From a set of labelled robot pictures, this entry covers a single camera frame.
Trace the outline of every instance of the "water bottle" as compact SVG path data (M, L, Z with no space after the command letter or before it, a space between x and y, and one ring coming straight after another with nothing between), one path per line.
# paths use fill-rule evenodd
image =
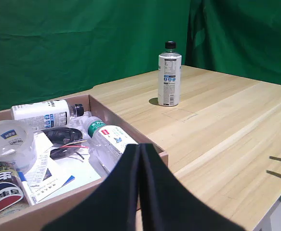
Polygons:
M158 102L162 106L176 106L180 101L182 55L175 52L176 43L165 43L166 52L159 55Z
M69 105L66 100L43 101L11 107L14 120L28 124L33 131L65 126L70 119L82 116L82 104Z
M126 145L137 144L122 128L114 125L106 125L100 118L89 117L84 125L96 149L96 156L104 168L111 172L123 152Z

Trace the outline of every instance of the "green bottle label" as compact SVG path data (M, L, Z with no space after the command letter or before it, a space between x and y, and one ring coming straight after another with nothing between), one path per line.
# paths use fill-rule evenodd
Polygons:
M105 125L106 125L106 124L105 124L102 120L97 120L97 121L93 122L93 123L89 126L89 128L88 128L88 134L89 134L89 136L92 138L93 133L94 133L97 129L99 129L99 128L105 126Z

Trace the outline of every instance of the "green curtain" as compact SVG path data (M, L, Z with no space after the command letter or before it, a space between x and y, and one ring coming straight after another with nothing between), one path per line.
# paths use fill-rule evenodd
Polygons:
M281 1L192 0L186 64L281 84Z
M0 0L0 110L185 59L190 0Z

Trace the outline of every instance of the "wooden tabletop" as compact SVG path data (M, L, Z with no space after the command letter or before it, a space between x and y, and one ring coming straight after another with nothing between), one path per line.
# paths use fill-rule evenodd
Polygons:
M281 174L269 159L281 157L281 85L183 66L179 105L162 107L157 80L153 71L86 92L165 149L191 193L252 230L281 195L266 172Z

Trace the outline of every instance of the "can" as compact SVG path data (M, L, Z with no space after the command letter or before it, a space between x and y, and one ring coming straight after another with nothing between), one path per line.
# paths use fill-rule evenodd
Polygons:
M12 164L0 162L0 218L29 207Z

